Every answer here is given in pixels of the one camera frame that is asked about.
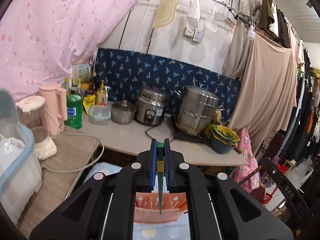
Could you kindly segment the white glass blender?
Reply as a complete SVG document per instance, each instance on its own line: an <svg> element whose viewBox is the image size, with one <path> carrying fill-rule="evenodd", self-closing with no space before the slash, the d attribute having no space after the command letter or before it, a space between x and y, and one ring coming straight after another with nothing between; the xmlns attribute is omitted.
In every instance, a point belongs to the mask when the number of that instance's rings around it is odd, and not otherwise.
<svg viewBox="0 0 320 240"><path fill-rule="evenodd" d="M35 139L35 152L41 160L57 154L47 124L45 98L39 95L29 96L17 103L18 115L22 124L27 126Z"/></svg>

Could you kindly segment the small steel lidded pot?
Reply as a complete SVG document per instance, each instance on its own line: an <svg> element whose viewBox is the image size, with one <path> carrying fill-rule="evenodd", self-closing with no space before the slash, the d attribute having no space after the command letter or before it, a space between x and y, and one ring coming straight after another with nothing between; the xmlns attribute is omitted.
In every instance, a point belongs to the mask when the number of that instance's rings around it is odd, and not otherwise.
<svg viewBox="0 0 320 240"><path fill-rule="evenodd" d="M111 119L118 124L129 124L133 121L137 109L127 100L114 102L111 106Z"/></svg>

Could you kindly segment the white blue dish rack box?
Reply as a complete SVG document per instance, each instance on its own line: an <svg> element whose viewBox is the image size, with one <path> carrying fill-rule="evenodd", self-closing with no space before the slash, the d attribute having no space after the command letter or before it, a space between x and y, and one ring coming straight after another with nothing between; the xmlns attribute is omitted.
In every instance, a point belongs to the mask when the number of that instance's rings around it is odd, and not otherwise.
<svg viewBox="0 0 320 240"><path fill-rule="evenodd" d="M18 224L30 198L42 185L42 170L32 131L18 118L8 90L1 89L1 204Z"/></svg>

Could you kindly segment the yellow oil bottle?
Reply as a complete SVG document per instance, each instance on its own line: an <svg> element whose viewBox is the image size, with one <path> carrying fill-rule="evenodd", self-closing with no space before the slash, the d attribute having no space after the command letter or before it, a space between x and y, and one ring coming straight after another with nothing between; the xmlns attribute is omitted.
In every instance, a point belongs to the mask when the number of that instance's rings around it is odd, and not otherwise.
<svg viewBox="0 0 320 240"><path fill-rule="evenodd" d="M98 88L95 96L95 104L102 105L105 103L106 89L105 89L105 81L101 81L101 85Z"/></svg>

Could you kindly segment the steel rice cooker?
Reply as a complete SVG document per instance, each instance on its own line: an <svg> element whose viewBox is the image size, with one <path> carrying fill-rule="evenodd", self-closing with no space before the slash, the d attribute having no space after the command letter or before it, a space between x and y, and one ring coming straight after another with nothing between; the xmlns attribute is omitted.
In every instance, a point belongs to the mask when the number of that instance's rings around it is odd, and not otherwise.
<svg viewBox="0 0 320 240"><path fill-rule="evenodd" d="M169 96L154 86L143 86L137 96L135 120L145 125L157 126L164 119Z"/></svg>

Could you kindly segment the yellow cutting board hanging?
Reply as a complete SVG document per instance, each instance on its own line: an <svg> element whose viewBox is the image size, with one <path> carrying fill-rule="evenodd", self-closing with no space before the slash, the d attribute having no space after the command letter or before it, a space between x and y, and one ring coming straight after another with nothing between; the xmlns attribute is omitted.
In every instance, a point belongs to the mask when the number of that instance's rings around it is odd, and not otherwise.
<svg viewBox="0 0 320 240"><path fill-rule="evenodd" d="M175 10L180 0L161 0L153 21L152 29L169 25L174 17Z"/></svg>

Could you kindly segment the green chopstick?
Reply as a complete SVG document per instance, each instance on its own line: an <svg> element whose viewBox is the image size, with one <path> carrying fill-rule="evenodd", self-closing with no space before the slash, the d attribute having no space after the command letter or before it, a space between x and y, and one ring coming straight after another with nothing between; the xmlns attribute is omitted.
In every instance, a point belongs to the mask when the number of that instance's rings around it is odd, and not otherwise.
<svg viewBox="0 0 320 240"><path fill-rule="evenodd" d="M159 214L162 214L163 207L163 177L164 177L164 143L157 143L157 178L158 178L158 203Z"/></svg>

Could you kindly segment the clear plastic food container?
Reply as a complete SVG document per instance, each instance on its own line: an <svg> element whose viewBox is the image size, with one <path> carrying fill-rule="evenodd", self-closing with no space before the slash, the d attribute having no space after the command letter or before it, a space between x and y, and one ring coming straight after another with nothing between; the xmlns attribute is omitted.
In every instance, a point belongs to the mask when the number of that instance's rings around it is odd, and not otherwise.
<svg viewBox="0 0 320 240"><path fill-rule="evenodd" d="M108 125L111 110L107 106L94 105L89 111L89 121L95 125Z"/></svg>

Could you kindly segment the large steel steamer pot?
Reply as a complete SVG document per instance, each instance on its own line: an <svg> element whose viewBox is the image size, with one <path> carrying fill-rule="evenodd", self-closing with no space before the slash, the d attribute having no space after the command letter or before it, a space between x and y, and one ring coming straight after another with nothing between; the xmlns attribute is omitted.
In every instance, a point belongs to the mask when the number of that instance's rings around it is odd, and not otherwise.
<svg viewBox="0 0 320 240"><path fill-rule="evenodd" d="M182 92L176 90L175 93L180 99L175 124L185 134L200 134L210 124L216 110L225 110L218 106L219 97L204 88L185 86Z"/></svg>

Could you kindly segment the blue basin with vegetables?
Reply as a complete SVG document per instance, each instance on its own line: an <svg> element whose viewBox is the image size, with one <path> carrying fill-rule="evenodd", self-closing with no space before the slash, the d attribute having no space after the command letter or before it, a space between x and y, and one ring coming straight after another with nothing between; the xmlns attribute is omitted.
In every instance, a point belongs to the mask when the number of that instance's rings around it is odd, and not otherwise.
<svg viewBox="0 0 320 240"><path fill-rule="evenodd" d="M213 125L209 146L218 154L226 154L237 145L239 140L239 136L228 127Z"/></svg>

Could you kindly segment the navy floral backsplash cloth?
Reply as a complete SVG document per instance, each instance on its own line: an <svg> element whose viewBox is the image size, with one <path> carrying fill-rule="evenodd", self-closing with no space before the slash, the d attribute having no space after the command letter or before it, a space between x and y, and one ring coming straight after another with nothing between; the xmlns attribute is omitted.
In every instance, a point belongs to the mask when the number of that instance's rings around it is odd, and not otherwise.
<svg viewBox="0 0 320 240"><path fill-rule="evenodd" d="M167 111L177 113L177 91L191 85L211 91L223 108L222 122L228 123L234 111L241 83L192 64L156 55L117 49L98 49L95 59L97 81L110 87L111 101L135 103L143 86L154 86L169 95Z"/></svg>

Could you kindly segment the pink perforated utensil basket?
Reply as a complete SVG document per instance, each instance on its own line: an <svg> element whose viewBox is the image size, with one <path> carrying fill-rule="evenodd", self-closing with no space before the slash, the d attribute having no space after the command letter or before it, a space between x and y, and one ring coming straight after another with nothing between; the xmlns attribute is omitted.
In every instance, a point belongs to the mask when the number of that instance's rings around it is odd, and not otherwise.
<svg viewBox="0 0 320 240"><path fill-rule="evenodd" d="M162 211L157 192L136 193L134 222L142 224L175 222L187 211L185 193L163 193Z"/></svg>

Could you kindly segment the pink floral hanging sheet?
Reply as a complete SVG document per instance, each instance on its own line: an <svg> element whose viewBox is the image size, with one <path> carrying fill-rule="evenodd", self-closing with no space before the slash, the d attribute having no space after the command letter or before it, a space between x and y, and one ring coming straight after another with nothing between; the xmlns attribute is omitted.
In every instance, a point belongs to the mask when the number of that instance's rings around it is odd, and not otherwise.
<svg viewBox="0 0 320 240"><path fill-rule="evenodd" d="M87 63L137 0L13 0L1 19L1 87L15 100Z"/></svg>

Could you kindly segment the black induction cooktop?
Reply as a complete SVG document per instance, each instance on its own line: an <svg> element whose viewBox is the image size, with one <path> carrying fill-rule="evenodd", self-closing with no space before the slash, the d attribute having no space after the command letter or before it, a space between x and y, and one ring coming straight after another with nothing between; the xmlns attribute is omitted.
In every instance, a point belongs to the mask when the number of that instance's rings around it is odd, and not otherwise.
<svg viewBox="0 0 320 240"><path fill-rule="evenodd" d="M194 143L205 144L205 145L209 144L209 138L204 134L189 135L181 132L175 124L174 116L171 116L170 119L167 119L166 123L171 130L171 134L174 140L183 140L187 142L194 142Z"/></svg>

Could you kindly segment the white wall socket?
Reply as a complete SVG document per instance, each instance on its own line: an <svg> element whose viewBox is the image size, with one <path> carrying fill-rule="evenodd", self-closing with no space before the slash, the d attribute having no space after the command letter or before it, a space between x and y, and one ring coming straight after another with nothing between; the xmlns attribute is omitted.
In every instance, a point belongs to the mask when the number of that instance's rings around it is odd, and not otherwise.
<svg viewBox="0 0 320 240"><path fill-rule="evenodd" d="M193 31L190 31L187 28L185 28L184 36L191 38L191 41L195 42L195 43L200 43L202 40L202 33L199 31L199 29L195 29Z"/></svg>

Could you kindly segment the pink electric kettle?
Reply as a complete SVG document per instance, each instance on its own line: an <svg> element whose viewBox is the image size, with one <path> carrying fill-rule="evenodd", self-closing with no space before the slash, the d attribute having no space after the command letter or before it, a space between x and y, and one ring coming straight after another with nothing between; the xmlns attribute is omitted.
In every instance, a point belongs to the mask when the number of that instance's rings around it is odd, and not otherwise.
<svg viewBox="0 0 320 240"><path fill-rule="evenodd" d="M67 94L58 83L47 83L39 88L40 96L44 97L47 113L47 124L51 136L55 136L65 129L67 121Z"/></svg>

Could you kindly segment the beige hanging curtain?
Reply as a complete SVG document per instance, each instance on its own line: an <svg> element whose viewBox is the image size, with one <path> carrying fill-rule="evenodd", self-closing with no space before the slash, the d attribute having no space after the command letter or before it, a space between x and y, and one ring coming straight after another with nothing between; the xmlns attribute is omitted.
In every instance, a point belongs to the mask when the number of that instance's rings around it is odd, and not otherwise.
<svg viewBox="0 0 320 240"><path fill-rule="evenodd" d="M252 151L257 153L267 137L287 129L296 105L297 64L291 49L260 33L249 40L248 31L237 20L223 74L241 82L229 127L246 128Z"/></svg>

